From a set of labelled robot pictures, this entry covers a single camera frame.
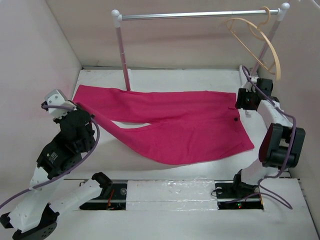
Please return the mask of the pink trousers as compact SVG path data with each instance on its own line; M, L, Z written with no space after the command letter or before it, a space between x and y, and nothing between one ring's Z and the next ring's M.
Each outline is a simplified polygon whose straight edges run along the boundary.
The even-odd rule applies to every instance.
M124 145L162 164L216 161L254 148L232 92L136 92L80 85L73 101Z

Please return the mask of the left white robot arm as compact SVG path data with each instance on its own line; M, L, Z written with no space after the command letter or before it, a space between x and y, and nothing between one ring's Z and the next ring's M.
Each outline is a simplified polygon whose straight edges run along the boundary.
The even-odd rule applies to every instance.
M14 240L44 240L56 229L63 214L93 198L107 198L112 191L112 180L98 172L66 197L50 201L60 182L93 153L100 130L93 129L98 126L93 116L77 106L45 104L42 108L62 110L53 120L59 124L60 131L41 151L29 188L0 205L4 207L24 196L14 210L0 217L5 229L15 229Z

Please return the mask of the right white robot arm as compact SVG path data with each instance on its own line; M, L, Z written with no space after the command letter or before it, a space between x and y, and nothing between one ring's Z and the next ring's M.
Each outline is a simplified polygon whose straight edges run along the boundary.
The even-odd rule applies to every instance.
M235 107L257 111L267 132L257 160L234 175L231 191L237 197L253 193L260 179L277 174L281 169L294 168L299 162L306 132L303 128L294 127L292 117L281 110L272 90L273 81L266 78L258 78L238 90Z

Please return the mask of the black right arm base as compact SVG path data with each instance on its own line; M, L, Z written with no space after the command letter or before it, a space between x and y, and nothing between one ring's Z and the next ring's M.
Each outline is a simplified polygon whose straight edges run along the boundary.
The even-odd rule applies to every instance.
M232 180L215 180L211 196L217 200L218 210L263 210L257 185L242 182L241 174Z

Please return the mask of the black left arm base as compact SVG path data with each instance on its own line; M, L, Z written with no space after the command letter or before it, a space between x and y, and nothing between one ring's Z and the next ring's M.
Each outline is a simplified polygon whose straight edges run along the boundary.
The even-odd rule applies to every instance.
M101 194L79 209L83 211L122 211L126 209L128 183L124 181L113 183L110 189L103 189Z

